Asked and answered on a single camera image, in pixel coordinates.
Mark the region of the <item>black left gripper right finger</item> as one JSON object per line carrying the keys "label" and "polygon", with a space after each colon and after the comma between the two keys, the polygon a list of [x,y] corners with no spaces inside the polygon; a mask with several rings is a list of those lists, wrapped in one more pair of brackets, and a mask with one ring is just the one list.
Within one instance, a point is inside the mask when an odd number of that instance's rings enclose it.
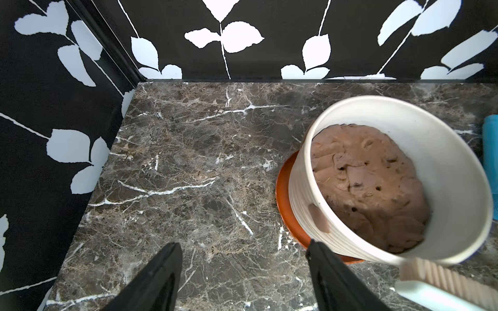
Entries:
{"label": "black left gripper right finger", "polygon": [[319,311],[389,309],[324,243],[312,240],[306,259]]}

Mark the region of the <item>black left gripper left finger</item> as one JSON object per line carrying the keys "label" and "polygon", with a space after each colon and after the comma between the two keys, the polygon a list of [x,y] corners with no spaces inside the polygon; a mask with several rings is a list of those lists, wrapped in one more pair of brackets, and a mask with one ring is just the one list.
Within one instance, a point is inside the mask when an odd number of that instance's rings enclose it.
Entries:
{"label": "black left gripper left finger", "polygon": [[174,310],[182,271],[182,248],[166,244],[104,310]]}

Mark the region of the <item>white wavy ceramic pot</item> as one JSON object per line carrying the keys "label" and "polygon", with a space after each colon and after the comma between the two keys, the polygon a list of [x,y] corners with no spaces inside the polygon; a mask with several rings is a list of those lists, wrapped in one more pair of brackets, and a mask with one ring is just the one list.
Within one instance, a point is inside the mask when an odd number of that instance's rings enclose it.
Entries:
{"label": "white wavy ceramic pot", "polygon": [[[432,211],[421,244],[399,255],[383,251],[356,235],[329,208],[313,176],[311,143],[335,124],[377,128],[413,161]],[[339,101],[315,120],[296,155],[288,193],[293,214],[310,238],[339,255],[395,266],[413,257],[445,266],[463,262],[486,240],[494,210],[485,171],[465,141],[429,112],[381,96]]]}

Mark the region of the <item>blue white scrub brush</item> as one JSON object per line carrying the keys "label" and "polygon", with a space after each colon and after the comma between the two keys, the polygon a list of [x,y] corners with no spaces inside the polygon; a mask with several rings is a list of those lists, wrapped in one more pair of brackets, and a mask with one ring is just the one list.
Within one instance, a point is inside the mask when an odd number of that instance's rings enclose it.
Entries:
{"label": "blue white scrub brush", "polygon": [[395,291],[429,310],[497,310],[497,290],[429,260],[399,267]]}

